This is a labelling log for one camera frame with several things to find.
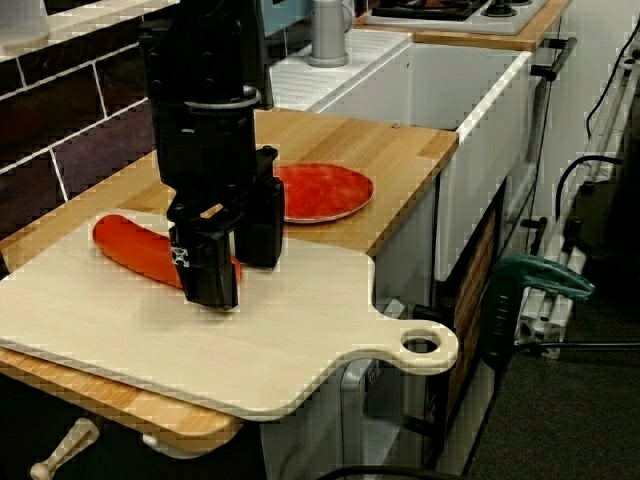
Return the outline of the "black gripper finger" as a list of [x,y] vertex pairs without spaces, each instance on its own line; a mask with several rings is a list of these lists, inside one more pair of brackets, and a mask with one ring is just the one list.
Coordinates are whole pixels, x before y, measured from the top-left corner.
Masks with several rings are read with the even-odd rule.
[[238,305],[236,267],[227,232],[174,224],[170,250],[186,299],[213,309]]
[[275,266],[283,241],[285,195],[283,182],[269,178],[252,192],[234,231],[235,256],[251,266]]

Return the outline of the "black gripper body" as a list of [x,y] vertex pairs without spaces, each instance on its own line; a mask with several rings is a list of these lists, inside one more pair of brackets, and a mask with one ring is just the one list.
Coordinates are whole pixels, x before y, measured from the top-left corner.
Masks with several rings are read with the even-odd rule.
[[171,227],[235,231],[252,192],[274,177],[277,150],[256,147],[254,111],[262,107],[260,97],[152,101],[161,181],[175,192]]

